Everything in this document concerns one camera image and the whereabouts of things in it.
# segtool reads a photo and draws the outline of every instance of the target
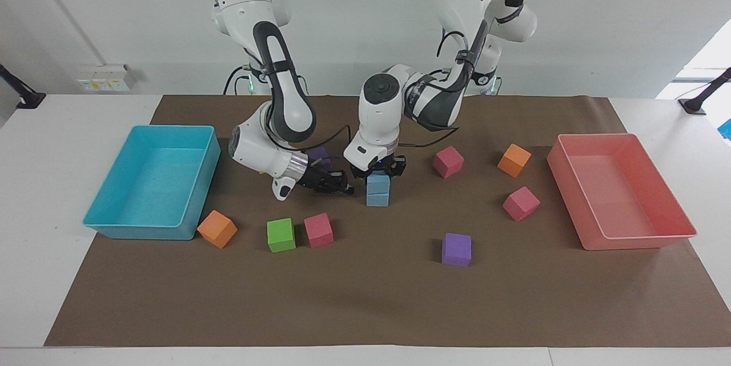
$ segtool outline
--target black cable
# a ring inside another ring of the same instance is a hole
[[[238,77],[238,78],[236,78],[236,80],[235,80],[235,81],[233,82],[233,94],[234,94],[234,95],[236,95],[236,96],[238,96],[238,82],[239,82],[239,81],[240,81],[241,79],[248,79],[248,76],[247,76],[247,75],[244,75],[243,77]]]
[[[439,42],[439,48],[436,49],[436,57],[439,57],[439,54],[441,54],[441,47],[444,46],[444,41],[447,40],[452,35],[460,35],[463,39],[467,38],[464,33],[460,32],[459,30],[454,30],[450,33],[447,33],[446,35],[441,37],[441,42]]]
[[[450,135],[454,134],[454,132],[458,131],[459,130],[459,126],[457,126],[457,127],[449,127],[448,129],[445,129],[445,130],[449,130],[449,134],[446,134],[446,135],[442,136],[441,138],[439,138],[437,140],[434,140],[434,142],[430,142],[428,144],[399,144],[399,147],[417,147],[417,148],[423,148],[423,147],[430,147],[431,145],[436,145],[439,142],[441,142],[442,140],[444,140],[446,138],[449,138]]]
[[[260,61],[258,57],[253,56],[253,54],[251,52],[249,52],[248,49],[244,48],[243,51],[245,51],[248,56],[251,56],[256,61],[256,63],[259,64],[259,67],[264,67],[264,64],[262,63],[262,61]]]
[[[336,159],[345,159],[344,156],[327,156],[325,158],[317,158],[312,162],[312,165],[318,165],[319,163],[322,163],[324,160],[336,160]]]
[[[277,148],[279,148],[279,149],[288,150],[290,152],[304,152],[305,150],[310,150],[310,149],[315,149],[316,147],[321,147],[322,145],[327,144],[331,140],[335,139],[335,137],[337,137],[337,135],[339,135],[345,129],[348,130],[348,143],[350,143],[350,141],[352,140],[350,125],[349,124],[346,124],[344,127],[341,127],[340,130],[338,130],[337,132],[335,132],[334,135],[332,135],[331,137],[327,138],[323,142],[320,142],[319,144],[312,145],[312,146],[308,146],[308,147],[292,148],[292,147],[283,147],[281,144],[279,144],[279,142],[277,142],[272,137],[272,135],[270,134],[271,129],[269,128],[269,117],[267,117],[267,124],[266,124],[266,128],[265,128],[266,133],[267,133],[267,136],[269,137],[269,140],[271,140],[272,144],[276,145]]]
[[[302,75],[297,75],[297,78],[298,79],[302,79],[302,82],[305,82],[305,94],[307,96],[309,96],[310,95],[310,87],[307,85],[307,79],[305,79],[305,77],[303,77]]]
[[[498,86],[498,90],[495,92],[495,96],[500,95],[500,90],[502,89],[502,78],[501,77],[497,77],[495,79],[495,82],[498,82],[498,81],[500,81],[500,86]]]
[[[237,67],[237,69],[234,69],[233,72],[229,75],[229,79],[226,80],[226,86],[224,86],[224,93],[223,95],[226,95],[226,92],[228,91],[228,87],[231,84],[231,79],[233,79],[233,75],[235,75],[239,70],[242,70],[243,66]]]

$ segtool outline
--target orange cube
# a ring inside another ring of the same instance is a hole
[[[528,159],[530,158],[530,152],[516,144],[510,144],[500,163],[498,163],[498,168],[512,177],[517,177],[523,168],[525,168],[525,164],[528,163]]]
[[[236,226],[229,218],[213,210],[198,226],[198,233],[205,240],[223,249],[236,233]]]

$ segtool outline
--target table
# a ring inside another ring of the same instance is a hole
[[[18,111],[0,129],[0,363],[68,364],[117,359],[195,364],[267,359],[275,363],[400,363],[399,359],[444,359],[465,364],[719,364],[731,349],[548,349],[548,348],[37,348],[53,324],[94,231],[80,217],[134,124],[151,119],[159,96],[52,95],[39,109]],[[706,119],[686,116],[674,101],[612,100],[629,132],[640,137],[700,236],[698,256],[731,304],[731,236],[724,208],[731,194],[731,150]],[[67,142],[69,135],[78,139]],[[693,153],[689,147],[702,148]]]

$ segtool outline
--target blue tray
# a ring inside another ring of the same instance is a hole
[[[211,126],[133,127],[84,226],[113,239],[192,239],[220,154]]]

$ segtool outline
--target cube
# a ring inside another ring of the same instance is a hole
[[[267,243],[272,252],[290,251],[295,244],[295,228],[292,219],[280,219],[267,222]]]
[[[718,132],[720,132],[721,136],[724,138],[731,139],[731,119],[728,119],[726,123],[718,127]]]
[[[441,242],[441,262],[467,267],[472,261],[472,238],[464,234],[446,234]]]
[[[324,147],[316,147],[313,150],[308,150],[307,155],[313,161],[322,159],[321,161],[319,161],[319,164],[322,165],[322,167],[324,167],[327,171],[332,171],[332,162],[328,158],[327,152],[324,150]]]
[[[433,166],[444,179],[462,170],[462,165],[464,165],[464,158],[454,146],[441,150],[434,156]]]
[[[236,226],[229,218],[212,210],[198,226],[198,233],[219,249],[223,249],[236,233]]]
[[[374,171],[365,182],[367,195],[389,194],[391,192],[391,177],[384,171]]]
[[[327,213],[305,219],[305,230],[307,231],[307,239],[310,240],[310,247],[325,246],[332,243],[332,227]]]
[[[525,168],[531,153],[516,144],[510,144],[498,163],[498,168],[512,177],[517,177]]]
[[[520,187],[517,191],[513,192],[503,204],[503,209],[508,212],[508,215],[512,217],[516,222],[520,222],[525,219],[528,215],[532,214],[541,204],[536,195],[528,189],[528,187]]]
[[[365,196],[365,204],[371,207],[387,207],[389,194],[373,194]]]

